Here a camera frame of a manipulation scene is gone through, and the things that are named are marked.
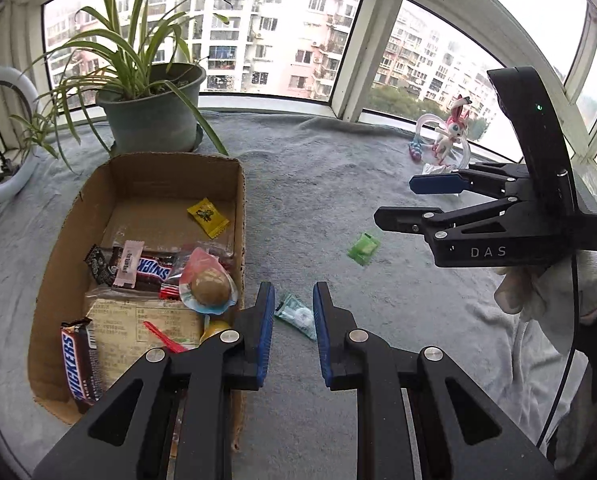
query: snickers bar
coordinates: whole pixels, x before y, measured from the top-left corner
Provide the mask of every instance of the snickers bar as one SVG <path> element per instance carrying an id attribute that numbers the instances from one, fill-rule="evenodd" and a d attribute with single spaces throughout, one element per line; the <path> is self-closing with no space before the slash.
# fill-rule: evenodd
<path id="1" fill-rule="evenodd" d="M 91 319 L 61 324 L 61 346 L 67 385 L 80 412 L 102 396 L 101 371 Z"/>

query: apartment building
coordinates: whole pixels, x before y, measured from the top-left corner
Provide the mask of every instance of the apartment building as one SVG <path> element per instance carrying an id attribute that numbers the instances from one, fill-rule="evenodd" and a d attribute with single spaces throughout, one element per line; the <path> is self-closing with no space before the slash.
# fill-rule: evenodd
<path id="1" fill-rule="evenodd" d="M 455 38 L 430 27 L 403 2 L 374 78 L 374 85 L 405 88 L 416 99 L 430 99 L 449 110 L 459 94 L 472 99 L 470 116 L 490 122 L 496 92 L 487 67 L 474 62 Z"/>
<path id="2" fill-rule="evenodd" d="M 190 54 L 208 72 L 201 91 L 249 92 L 328 100 L 360 0 L 147 0 L 150 24 L 176 5 L 191 20 L 183 27 Z M 46 7 L 46 47 L 55 48 L 77 32 L 98 27 L 84 5 L 100 0 L 62 0 Z M 133 0 L 117 0 L 122 34 L 126 37 Z M 229 24 L 213 13 L 229 19 Z M 171 58 L 174 43 L 167 38 L 156 60 Z M 70 52 L 50 60 L 56 84 Z M 104 61 L 87 52 L 69 62 L 68 75 L 83 74 Z"/>

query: gloved hand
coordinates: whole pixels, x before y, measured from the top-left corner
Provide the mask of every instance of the gloved hand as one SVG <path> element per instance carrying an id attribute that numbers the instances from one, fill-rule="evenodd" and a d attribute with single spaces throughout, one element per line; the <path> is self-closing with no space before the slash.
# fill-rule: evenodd
<path id="1" fill-rule="evenodd" d="M 597 251 L 577 253 L 581 323 L 597 318 Z M 573 289 L 571 257 L 544 267 L 503 267 L 505 274 L 494 300 L 507 314 L 520 319 L 536 319 L 543 333 L 561 354 L 571 346 L 573 323 Z"/>

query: blue gripper pad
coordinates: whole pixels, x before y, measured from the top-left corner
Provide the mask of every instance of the blue gripper pad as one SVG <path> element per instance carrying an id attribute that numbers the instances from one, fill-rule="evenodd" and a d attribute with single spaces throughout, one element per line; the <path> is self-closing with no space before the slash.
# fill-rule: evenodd
<path id="1" fill-rule="evenodd" d="M 313 286 L 313 323 L 316 327 L 316 340 L 318 341 L 318 354 L 321 359 L 321 373 L 325 379 L 325 386 L 331 386 L 331 361 L 329 360 L 329 332 L 323 312 L 323 301 L 318 292 L 317 285 Z"/>
<path id="2" fill-rule="evenodd" d="M 409 180 L 409 189 L 417 195 L 460 193 L 469 190 L 470 183 L 458 173 L 414 175 Z"/>
<path id="3" fill-rule="evenodd" d="M 261 335 L 258 343 L 258 362 L 256 382 L 260 388 L 267 377 L 267 367 L 270 363 L 270 347 L 272 346 L 272 327 L 274 325 L 274 306 L 276 304 L 274 286 L 270 284 L 265 298 L 265 311 L 261 322 Z"/>

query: plant pot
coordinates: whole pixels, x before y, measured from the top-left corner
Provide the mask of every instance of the plant pot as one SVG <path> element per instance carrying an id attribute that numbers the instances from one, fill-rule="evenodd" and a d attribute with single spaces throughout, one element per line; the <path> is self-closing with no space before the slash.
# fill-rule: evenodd
<path id="1" fill-rule="evenodd" d="M 182 78 L 190 83 L 179 89 L 198 105 L 200 84 L 207 77 L 205 69 L 174 63 L 166 74 L 166 67 L 167 63 L 154 65 L 152 81 L 172 80 L 184 74 Z M 133 101 L 121 101 L 118 97 L 105 89 L 96 92 L 96 104 L 105 110 L 116 153 L 191 152 L 200 144 L 194 114 L 173 92 Z"/>

